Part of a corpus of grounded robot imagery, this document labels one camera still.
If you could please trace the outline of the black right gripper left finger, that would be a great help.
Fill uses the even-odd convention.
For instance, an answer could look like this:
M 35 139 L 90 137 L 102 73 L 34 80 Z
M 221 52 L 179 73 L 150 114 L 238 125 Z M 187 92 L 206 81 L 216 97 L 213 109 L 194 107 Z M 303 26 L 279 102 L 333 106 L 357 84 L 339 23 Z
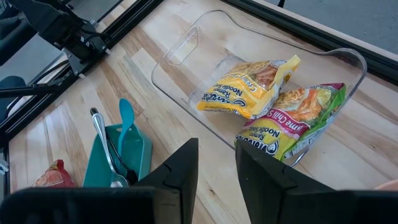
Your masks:
M 1 204 L 1 223 L 191 223 L 198 139 L 191 138 L 128 188 L 20 190 Z

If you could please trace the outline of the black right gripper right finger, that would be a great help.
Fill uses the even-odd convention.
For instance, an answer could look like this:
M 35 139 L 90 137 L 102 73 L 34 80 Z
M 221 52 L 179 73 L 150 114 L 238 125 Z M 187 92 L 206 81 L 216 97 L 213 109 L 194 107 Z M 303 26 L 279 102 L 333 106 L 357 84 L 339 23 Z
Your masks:
M 335 190 L 243 140 L 236 166 L 251 223 L 397 223 L 396 191 Z

